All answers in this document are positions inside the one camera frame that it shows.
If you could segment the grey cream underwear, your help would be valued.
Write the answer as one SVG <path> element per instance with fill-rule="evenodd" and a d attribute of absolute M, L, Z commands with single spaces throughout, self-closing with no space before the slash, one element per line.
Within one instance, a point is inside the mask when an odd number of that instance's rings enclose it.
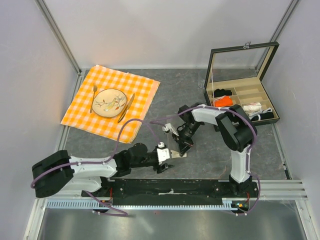
<path fill-rule="evenodd" d="M 176 114 L 169 114 L 166 116 L 166 120 L 164 124 L 171 123 L 176 129 L 179 126 L 183 125 L 184 121 L 178 117 Z M 171 152 L 171 158 L 180 158 L 178 144 L 173 139 L 172 133 L 165 133 L 167 136 L 167 147 Z"/>

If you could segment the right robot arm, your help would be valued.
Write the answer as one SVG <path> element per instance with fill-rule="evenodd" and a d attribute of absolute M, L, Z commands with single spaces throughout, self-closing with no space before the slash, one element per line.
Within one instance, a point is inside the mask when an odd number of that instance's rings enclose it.
<path fill-rule="evenodd" d="M 193 147 L 192 137 L 201 125 L 217 126 L 224 143 L 231 151 L 230 193 L 240 197 L 253 186 L 250 158 L 258 131 L 240 105 L 183 105 L 178 110 L 178 116 L 183 120 L 183 124 L 172 131 L 172 138 L 178 145 L 180 156 Z"/>

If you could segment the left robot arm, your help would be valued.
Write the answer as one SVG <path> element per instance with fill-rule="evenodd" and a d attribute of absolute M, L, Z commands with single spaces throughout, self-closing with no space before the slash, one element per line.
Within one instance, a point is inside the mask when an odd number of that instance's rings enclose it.
<path fill-rule="evenodd" d="M 75 157 L 59 150 L 32 166 L 31 188 L 37 198 L 82 191 L 104 197 L 110 191 L 108 179 L 127 176 L 133 168 L 152 167 L 160 174 L 173 168 L 167 163 L 170 158 L 171 152 L 163 142 L 151 152 L 145 144 L 136 143 L 104 158 Z"/>

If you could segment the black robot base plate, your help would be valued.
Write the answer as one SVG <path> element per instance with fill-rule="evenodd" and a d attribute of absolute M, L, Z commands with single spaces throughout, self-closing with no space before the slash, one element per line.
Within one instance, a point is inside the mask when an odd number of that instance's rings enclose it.
<path fill-rule="evenodd" d="M 114 206 L 200 206 L 221 205 L 223 198 L 256 198 L 256 182 L 240 193 L 231 191 L 229 180 L 217 179 L 134 179 L 103 180 L 92 195 L 112 198 Z"/>

